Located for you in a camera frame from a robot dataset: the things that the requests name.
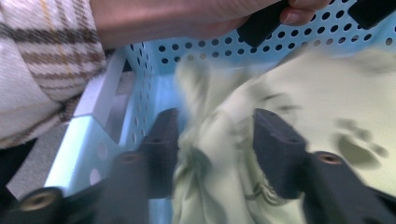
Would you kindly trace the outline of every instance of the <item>black rubber grip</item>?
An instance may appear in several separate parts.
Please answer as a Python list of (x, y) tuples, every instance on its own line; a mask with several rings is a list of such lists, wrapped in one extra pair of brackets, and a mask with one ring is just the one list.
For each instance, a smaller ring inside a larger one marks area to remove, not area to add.
[(280, 13), (288, 7), (287, 0), (281, 0), (253, 13), (245, 24), (236, 31), (253, 48), (257, 48), (280, 25)]
[(113, 163), (94, 224), (149, 224), (148, 165), (144, 152), (120, 154)]
[(255, 110), (253, 148), (257, 161), (276, 194), (284, 199), (300, 195), (300, 168), (308, 157), (305, 145), (305, 140), (277, 114)]
[(370, 29), (396, 10), (396, 0), (359, 0), (348, 14), (363, 28)]
[(314, 192), (306, 194), (315, 193), (326, 223), (396, 223), (391, 212), (339, 156), (322, 151), (310, 154), (307, 175)]
[(62, 223), (64, 196), (60, 189), (37, 189), (13, 206), (0, 220), (1, 224), (53, 224)]

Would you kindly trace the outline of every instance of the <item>plaid fabric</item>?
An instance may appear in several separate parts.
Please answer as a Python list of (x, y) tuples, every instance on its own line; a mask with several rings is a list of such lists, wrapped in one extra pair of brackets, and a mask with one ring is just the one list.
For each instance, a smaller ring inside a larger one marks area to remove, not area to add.
[(0, 0), (0, 148), (71, 118), (106, 65), (89, 0)]

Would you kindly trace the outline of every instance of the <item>black handle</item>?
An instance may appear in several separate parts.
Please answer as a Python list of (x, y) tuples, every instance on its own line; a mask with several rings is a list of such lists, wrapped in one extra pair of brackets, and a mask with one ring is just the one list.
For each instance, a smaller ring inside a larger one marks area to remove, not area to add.
[(253, 48), (257, 48), (279, 25), (280, 13), (288, 7), (288, 0), (281, 0), (253, 13), (245, 24), (236, 31)]

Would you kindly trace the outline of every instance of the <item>finger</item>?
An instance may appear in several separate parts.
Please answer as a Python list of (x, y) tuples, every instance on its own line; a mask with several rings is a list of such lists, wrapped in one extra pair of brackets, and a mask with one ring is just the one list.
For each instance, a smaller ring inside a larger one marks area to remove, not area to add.
[(318, 10), (329, 5), (331, 0), (289, 0), (291, 7), (305, 9), (305, 10)]
[(315, 10), (287, 7), (280, 14), (280, 22), (285, 25), (304, 25), (309, 23), (314, 15)]

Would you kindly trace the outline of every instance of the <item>black plastic part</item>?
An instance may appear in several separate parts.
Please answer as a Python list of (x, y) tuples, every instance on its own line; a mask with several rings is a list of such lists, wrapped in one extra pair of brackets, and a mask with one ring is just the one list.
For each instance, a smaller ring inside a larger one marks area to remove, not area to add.
[(102, 196), (106, 180), (86, 188), (72, 196), (64, 198), (61, 216), (63, 224), (87, 224), (93, 223), (98, 202)]
[(148, 159), (150, 199), (164, 198), (172, 194), (178, 150), (177, 115), (176, 109), (160, 113), (151, 132), (139, 148), (145, 152)]
[(305, 140), (277, 114), (256, 109), (253, 148), (276, 194), (296, 199), (300, 195), (301, 169), (308, 156)]
[(396, 223), (343, 159), (329, 152), (316, 152), (310, 154), (309, 161), (308, 183), (313, 186), (327, 223)]
[(141, 151), (125, 152), (114, 160), (93, 223), (149, 223), (147, 167)]
[(348, 14), (363, 28), (370, 29), (396, 10), (396, 0), (359, 0)]
[(16, 201), (17, 199), (7, 187), (0, 187), (0, 216)]
[(2, 224), (53, 224), (61, 223), (64, 197), (57, 188), (33, 191), (19, 203), (14, 203), (5, 214)]
[(396, 198), (381, 192), (377, 189), (370, 189), (374, 195), (376, 196), (376, 198), (378, 198), (387, 208), (388, 210), (394, 215), (396, 216)]
[(281, 0), (253, 13), (247, 22), (236, 30), (237, 33), (243, 41), (257, 48), (280, 25), (280, 13), (288, 6), (288, 0)]

